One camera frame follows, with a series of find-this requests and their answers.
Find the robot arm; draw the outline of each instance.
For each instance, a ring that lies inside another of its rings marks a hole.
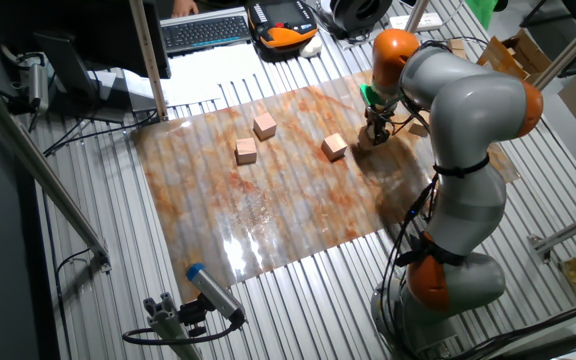
[[[433,217],[420,234],[421,249],[406,256],[407,264],[400,263],[408,265],[406,285],[388,286],[390,292],[384,293],[388,284],[382,284],[378,296],[388,306],[373,306],[380,331],[391,340],[393,329],[403,332],[414,350],[421,347],[415,338],[423,333],[421,327],[503,294],[501,267],[486,255],[472,253],[497,228],[506,202],[505,183],[488,162],[487,149],[532,130],[543,101],[532,85],[445,49],[422,45],[411,50],[413,38],[401,30],[386,30],[375,39],[372,89],[384,101],[407,101],[430,110],[432,119],[430,137],[439,173]],[[397,308],[401,316],[396,319],[381,311]]]

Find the black keyboard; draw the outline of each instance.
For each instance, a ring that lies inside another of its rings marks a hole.
[[[250,40],[243,16],[230,16],[162,27],[169,55]]]

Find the cardboard box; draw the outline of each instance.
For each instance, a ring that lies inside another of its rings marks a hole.
[[[499,41],[493,37],[477,64],[533,83],[548,66],[550,59],[530,35],[521,29],[517,35]]]

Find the desk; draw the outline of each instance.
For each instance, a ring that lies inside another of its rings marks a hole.
[[[458,3],[435,2],[428,11],[447,18]],[[396,2],[388,16],[408,12]],[[467,7],[445,28],[424,35],[487,37]],[[324,34],[323,40],[319,57],[263,63],[262,72],[223,85],[222,100],[176,107],[170,109],[170,115],[179,118],[211,112],[369,70],[369,44],[342,51],[328,35]],[[466,43],[466,48],[471,59],[482,51],[471,42]],[[33,136],[40,149],[45,149],[72,122],[40,125]],[[83,132],[113,126],[92,124]],[[506,273],[507,291],[489,306],[455,318],[460,325],[459,338],[447,344],[453,353],[576,305],[556,265],[541,264],[524,240],[530,233],[552,234],[576,220],[576,176],[572,165],[564,160],[561,150],[541,126],[502,148],[522,179],[508,185],[504,219],[476,251],[499,261]],[[147,326],[143,299],[157,298],[164,291],[180,299],[153,200],[129,134],[118,132],[86,139],[83,145],[71,144],[49,162],[106,240],[113,264],[108,275],[88,273],[86,261],[90,258],[85,255],[81,257],[85,261],[67,264],[61,272],[73,358],[174,359],[168,348],[138,347],[121,341],[122,332]],[[41,211],[40,216],[44,235],[46,216],[50,216],[58,262],[84,249],[52,205],[48,213]],[[47,236],[44,239],[48,266],[52,266],[50,242]],[[205,358],[387,358],[374,331],[368,301],[381,279],[384,251],[389,249],[383,232],[372,233],[234,285],[231,289],[246,308],[249,324],[243,332],[201,345]],[[555,248],[555,255],[560,258],[574,254],[576,236]],[[49,276],[55,294],[54,278]],[[62,357],[67,358],[58,310],[55,314]],[[217,315],[210,316],[206,326],[210,333],[216,333],[225,325]]]

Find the wooden block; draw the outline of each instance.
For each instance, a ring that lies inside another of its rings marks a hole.
[[[259,140],[263,141],[275,135],[275,132],[277,132],[277,123],[270,114],[265,113],[255,118],[253,130],[255,134],[257,134],[257,137],[259,137]]]
[[[321,150],[324,151],[324,154],[326,154],[330,162],[343,157],[347,147],[348,145],[346,145],[346,142],[341,138],[339,133],[328,136],[324,139],[323,144],[321,144]]]
[[[465,50],[466,48],[464,47],[464,41],[461,39],[451,39],[448,42],[448,47],[450,48],[450,50]]]
[[[452,53],[459,56],[462,59],[468,60],[468,55],[466,55],[466,48],[464,47],[464,42],[461,39],[451,39],[448,41],[448,47],[452,50]]]
[[[460,58],[462,58],[464,60],[468,60],[468,55],[466,54],[466,51],[464,51],[464,50],[453,50],[452,53],[459,56]]]
[[[426,128],[419,122],[419,120],[413,120],[412,125],[408,129],[408,132],[411,134],[415,134],[419,137],[426,137],[428,136],[428,132]]]
[[[247,138],[237,140],[235,155],[237,156],[237,165],[252,164],[257,161],[255,139]]]

